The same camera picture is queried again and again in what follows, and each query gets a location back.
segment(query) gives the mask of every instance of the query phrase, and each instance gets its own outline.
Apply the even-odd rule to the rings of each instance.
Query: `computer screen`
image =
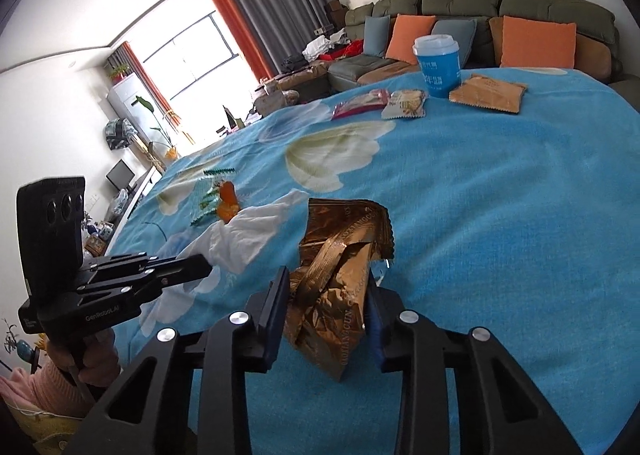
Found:
[[[113,184],[118,190],[129,190],[129,183],[131,179],[133,179],[133,172],[130,170],[129,166],[125,164],[125,162],[120,159],[116,166],[111,168],[111,171],[107,174],[107,179]]]

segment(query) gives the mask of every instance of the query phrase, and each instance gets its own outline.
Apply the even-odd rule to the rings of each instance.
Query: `human hand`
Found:
[[[106,388],[120,375],[118,352],[113,346],[115,337],[110,328],[85,339],[86,350],[82,356],[84,368],[78,373],[82,383]],[[47,355],[63,371],[75,365],[73,356],[64,345],[47,340]]]

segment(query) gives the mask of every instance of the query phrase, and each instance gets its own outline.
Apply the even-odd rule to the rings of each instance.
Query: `brown wrapper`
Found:
[[[526,89],[523,83],[510,83],[474,73],[449,93],[449,101],[517,114]]]
[[[340,380],[364,334],[369,260],[393,258],[393,232],[386,208],[372,201],[312,198],[308,204],[284,336]]]

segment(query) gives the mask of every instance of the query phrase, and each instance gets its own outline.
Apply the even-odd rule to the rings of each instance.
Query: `red plastic wrapper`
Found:
[[[349,101],[338,103],[334,109],[332,120],[362,114],[372,110],[382,110],[389,101],[389,91],[386,89],[373,89],[366,94],[360,94]]]

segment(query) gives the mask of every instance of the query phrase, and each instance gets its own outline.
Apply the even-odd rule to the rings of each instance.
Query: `window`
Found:
[[[217,140],[216,130],[228,125],[223,106],[242,119],[252,107],[251,92],[257,82],[216,11],[181,31],[143,63],[196,148]]]

